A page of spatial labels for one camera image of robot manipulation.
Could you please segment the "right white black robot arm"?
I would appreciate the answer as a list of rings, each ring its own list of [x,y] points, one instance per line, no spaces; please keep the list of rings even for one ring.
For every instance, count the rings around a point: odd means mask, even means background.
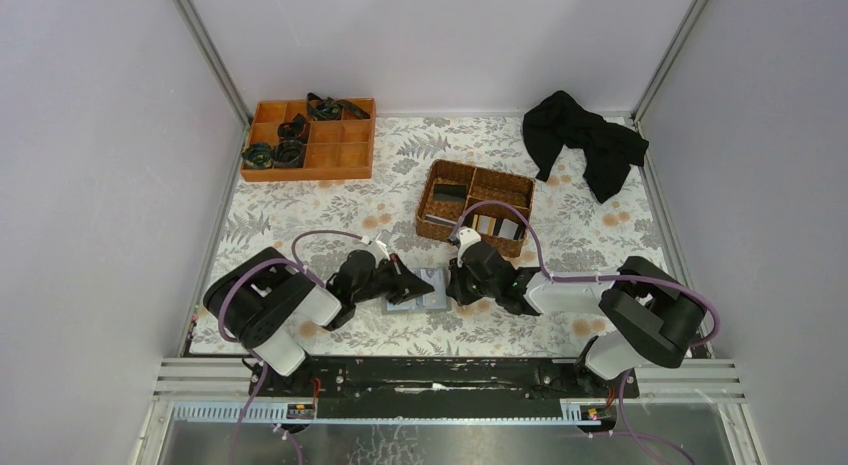
[[[459,305],[491,299],[518,316],[559,312],[606,318],[613,331],[590,339],[575,363],[604,381],[646,363],[674,369],[694,344],[707,307],[652,262],[631,256],[616,271],[547,277],[516,267],[488,243],[462,242],[449,263],[447,295]]]

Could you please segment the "white VIP credit card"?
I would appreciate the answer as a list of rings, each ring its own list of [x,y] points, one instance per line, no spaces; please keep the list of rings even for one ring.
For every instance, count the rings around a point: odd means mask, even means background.
[[[432,214],[427,214],[427,215],[425,215],[424,218],[426,220],[430,221],[430,222],[434,222],[434,223],[438,223],[438,224],[442,224],[442,225],[454,226],[454,225],[457,224],[457,222],[455,220],[450,220],[450,219],[447,219],[447,218],[444,218],[444,217],[439,217],[439,216],[432,215]]]

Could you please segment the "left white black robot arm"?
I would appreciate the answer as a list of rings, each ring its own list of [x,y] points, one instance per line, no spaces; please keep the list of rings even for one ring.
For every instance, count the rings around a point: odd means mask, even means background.
[[[369,250],[354,250],[320,285],[303,265],[268,247],[214,282],[202,305],[217,319],[222,338],[240,344],[277,374],[289,376],[307,359],[307,352],[285,330],[292,315],[333,331],[354,317],[361,302],[405,304],[434,291],[394,253],[378,259]]]

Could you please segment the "grey leather card holder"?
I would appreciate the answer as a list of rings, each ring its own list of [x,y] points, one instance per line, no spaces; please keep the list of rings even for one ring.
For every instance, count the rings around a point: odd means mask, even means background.
[[[385,314],[436,313],[451,309],[449,297],[446,294],[448,272],[445,268],[413,268],[412,273],[431,285],[434,290],[400,304],[384,301],[382,308]]]

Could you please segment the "black credit card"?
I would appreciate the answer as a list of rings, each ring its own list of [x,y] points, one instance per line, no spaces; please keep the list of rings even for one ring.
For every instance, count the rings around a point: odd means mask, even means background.
[[[462,184],[436,183],[433,187],[433,199],[445,202],[464,202],[468,188]]]

